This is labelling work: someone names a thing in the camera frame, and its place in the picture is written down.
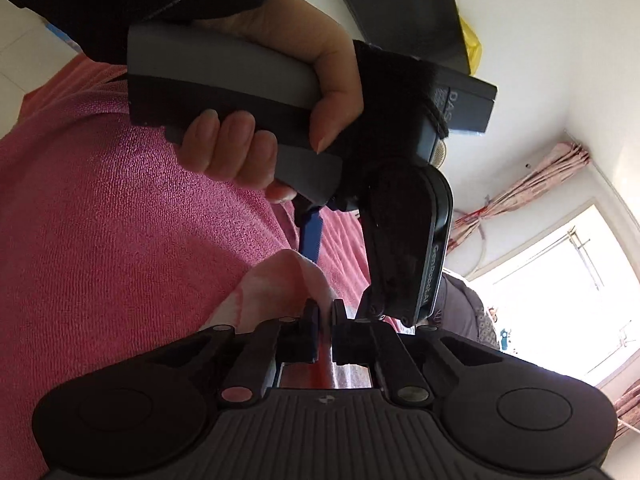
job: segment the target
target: finger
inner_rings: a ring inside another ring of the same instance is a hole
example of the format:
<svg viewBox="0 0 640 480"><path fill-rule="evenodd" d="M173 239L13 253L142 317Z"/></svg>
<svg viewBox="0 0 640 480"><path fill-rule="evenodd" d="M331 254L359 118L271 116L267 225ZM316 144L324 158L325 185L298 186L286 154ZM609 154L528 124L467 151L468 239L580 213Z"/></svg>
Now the finger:
<svg viewBox="0 0 640 480"><path fill-rule="evenodd" d="M353 41L347 32L305 0L267 0L233 19L200 22L313 64L323 99L311 114L309 141L325 149L363 111Z"/></svg>
<svg viewBox="0 0 640 480"><path fill-rule="evenodd" d="M264 189L273 182L276 171L278 141L266 130L254 133L244 164L236 176L236 184L247 189Z"/></svg>
<svg viewBox="0 0 640 480"><path fill-rule="evenodd" d="M295 190L293 190L286 184L281 183L279 180L274 180L267 186L267 189L264 190L265 198L269 202L274 204L280 204L283 202L288 202L289 200L293 200L296 195L297 193Z"/></svg>
<svg viewBox="0 0 640 480"><path fill-rule="evenodd" d="M255 119L248 112L233 112L220 126L216 147L205 174L213 180L236 177L249 152Z"/></svg>
<svg viewBox="0 0 640 480"><path fill-rule="evenodd" d="M220 121L214 110L201 113L187 128L182 145L176 149L178 163L195 173L205 171L214 153L219 129Z"/></svg>

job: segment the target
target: pink cloth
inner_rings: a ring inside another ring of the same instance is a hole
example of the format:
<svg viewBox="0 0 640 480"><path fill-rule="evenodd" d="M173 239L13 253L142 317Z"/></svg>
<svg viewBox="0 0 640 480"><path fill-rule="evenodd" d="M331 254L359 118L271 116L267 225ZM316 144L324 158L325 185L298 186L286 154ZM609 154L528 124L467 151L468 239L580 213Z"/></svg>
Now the pink cloth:
<svg viewBox="0 0 640 480"><path fill-rule="evenodd" d="M30 428L46 391L195 332L297 244L290 204L188 173L161 130L132 126L126 82L105 83L122 71L78 56L0 140L1 479L46 470ZM322 216L319 268L357 306L360 225Z"/></svg>

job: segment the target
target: black device body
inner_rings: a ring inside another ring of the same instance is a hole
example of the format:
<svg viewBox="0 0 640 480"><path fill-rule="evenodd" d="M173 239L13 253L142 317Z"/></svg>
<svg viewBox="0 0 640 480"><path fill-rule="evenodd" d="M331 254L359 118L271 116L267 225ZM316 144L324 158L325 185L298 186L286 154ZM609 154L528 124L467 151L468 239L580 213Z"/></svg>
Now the black device body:
<svg viewBox="0 0 640 480"><path fill-rule="evenodd" d="M398 335L332 306L337 365L355 390L287 390L322 330L299 319L251 334L218 325L68 381L33 414L47 480L607 479L616 433L596 388L434 327Z"/></svg>
<svg viewBox="0 0 640 480"><path fill-rule="evenodd" d="M470 73L455 0L344 1L367 43Z"/></svg>

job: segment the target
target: curtain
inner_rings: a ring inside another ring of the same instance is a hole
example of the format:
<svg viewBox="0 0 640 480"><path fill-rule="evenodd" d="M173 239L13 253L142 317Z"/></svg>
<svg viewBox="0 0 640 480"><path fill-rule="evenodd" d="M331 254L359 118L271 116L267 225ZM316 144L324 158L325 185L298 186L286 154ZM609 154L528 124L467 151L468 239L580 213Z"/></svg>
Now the curtain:
<svg viewBox="0 0 640 480"><path fill-rule="evenodd" d="M574 142L559 142L535 170L507 191L492 199L487 206L457 219L451 229L447 252L452 251L478 229L482 219L515 211L559 186L590 161L589 152Z"/></svg>
<svg viewBox="0 0 640 480"><path fill-rule="evenodd" d="M640 380L633 383L625 394L614 402L613 407L620 420L635 427L640 422ZM626 433L628 429L624 424L618 422L616 438Z"/></svg>

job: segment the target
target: person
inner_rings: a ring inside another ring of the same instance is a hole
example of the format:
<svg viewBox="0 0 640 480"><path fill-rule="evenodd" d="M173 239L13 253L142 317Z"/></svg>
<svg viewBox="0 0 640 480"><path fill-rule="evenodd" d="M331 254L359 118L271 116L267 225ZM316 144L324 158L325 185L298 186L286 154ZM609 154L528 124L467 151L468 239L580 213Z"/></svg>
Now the person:
<svg viewBox="0 0 640 480"><path fill-rule="evenodd" d="M362 112L351 38L305 1L266 0L193 26L313 64L316 151ZM78 55L27 95L0 141L3 479L46 471L30 418L48 390L196 332L252 267L297 248L294 191L273 179L273 133L255 131L247 111L220 121L204 110L172 148L162 128L129 123L127 83L114 80L125 71ZM357 306L369 281L360 225L322 215L318 266Z"/></svg>
<svg viewBox="0 0 640 480"><path fill-rule="evenodd" d="M424 324L442 328L499 350L500 345L492 323L495 312L492 310L484 307L478 293L462 276L444 269L440 277L433 313L424 321Z"/></svg>

